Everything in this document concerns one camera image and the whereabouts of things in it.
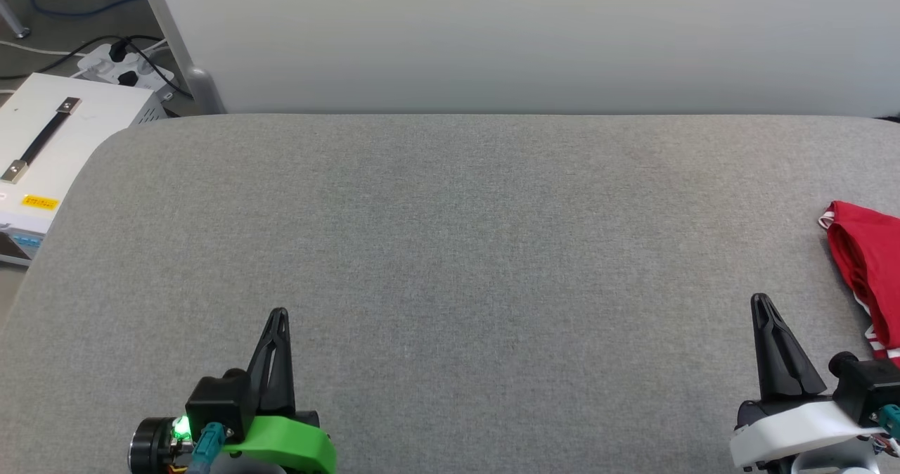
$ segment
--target power strip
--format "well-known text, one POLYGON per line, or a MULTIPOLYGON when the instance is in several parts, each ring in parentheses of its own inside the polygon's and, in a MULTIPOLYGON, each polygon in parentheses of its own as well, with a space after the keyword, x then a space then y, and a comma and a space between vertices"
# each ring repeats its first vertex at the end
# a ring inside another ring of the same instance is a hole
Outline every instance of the power strip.
MULTIPOLYGON (((85 79, 120 86, 151 89, 157 93, 160 101, 172 99, 174 89, 162 79, 160 74, 153 70, 145 58, 140 57, 135 52, 129 52, 125 54, 121 61, 116 63, 110 57, 111 48, 112 45, 109 44, 100 45, 78 61, 78 67, 81 68, 82 76, 85 79)), ((157 68, 166 75, 166 78, 171 83, 177 85, 174 73, 158 66, 157 68)))

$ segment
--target gray fabric surface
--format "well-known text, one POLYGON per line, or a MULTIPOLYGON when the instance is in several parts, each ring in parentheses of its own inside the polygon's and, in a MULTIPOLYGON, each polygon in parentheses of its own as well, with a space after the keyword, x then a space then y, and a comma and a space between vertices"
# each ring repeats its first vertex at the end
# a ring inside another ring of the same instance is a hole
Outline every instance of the gray fabric surface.
POLYGON ((816 218, 900 214, 900 125, 839 117, 244 115, 129 129, 0 338, 0 470, 123 472, 145 416, 292 316, 341 472, 734 472, 768 292, 869 355, 816 218))

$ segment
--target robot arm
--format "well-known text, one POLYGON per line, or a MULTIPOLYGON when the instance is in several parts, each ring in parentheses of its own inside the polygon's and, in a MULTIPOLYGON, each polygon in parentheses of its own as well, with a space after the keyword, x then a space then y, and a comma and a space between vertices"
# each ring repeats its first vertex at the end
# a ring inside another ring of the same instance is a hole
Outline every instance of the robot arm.
POLYGON ((859 361, 842 352, 829 363, 839 379, 835 394, 822 395, 822 378, 771 299, 753 295, 751 308, 761 398, 740 405, 734 465, 771 474, 877 474, 875 455, 900 423, 900 369, 889 359, 859 361))
POLYGON ((333 474, 335 448, 315 411, 297 412, 290 359, 290 328, 283 308, 273 310, 246 371, 200 379, 181 417, 147 418, 129 445, 132 474, 239 472, 225 464, 253 461, 283 471, 333 474))

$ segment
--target yellow label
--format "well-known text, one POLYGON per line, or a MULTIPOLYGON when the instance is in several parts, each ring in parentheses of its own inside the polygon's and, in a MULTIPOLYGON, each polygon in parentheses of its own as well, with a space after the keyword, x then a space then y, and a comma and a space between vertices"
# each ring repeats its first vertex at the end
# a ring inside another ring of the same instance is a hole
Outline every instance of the yellow label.
POLYGON ((25 198, 22 199, 22 205, 42 208, 44 210, 53 210, 56 207, 59 207, 59 200, 43 198, 43 196, 26 195, 25 198))

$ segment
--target metal table leg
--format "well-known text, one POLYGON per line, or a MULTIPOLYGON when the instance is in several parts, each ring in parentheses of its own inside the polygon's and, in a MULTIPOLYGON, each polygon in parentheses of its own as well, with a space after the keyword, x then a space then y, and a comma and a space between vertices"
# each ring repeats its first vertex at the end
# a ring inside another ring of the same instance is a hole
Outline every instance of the metal table leg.
POLYGON ((26 28, 19 22, 19 18, 13 13, 13 9, 6 3, 6 0, 0 0, 0 17, 6 21, 7 25, 13 29, 16 38, 25 38, 31 34, 32 30, 26 28))

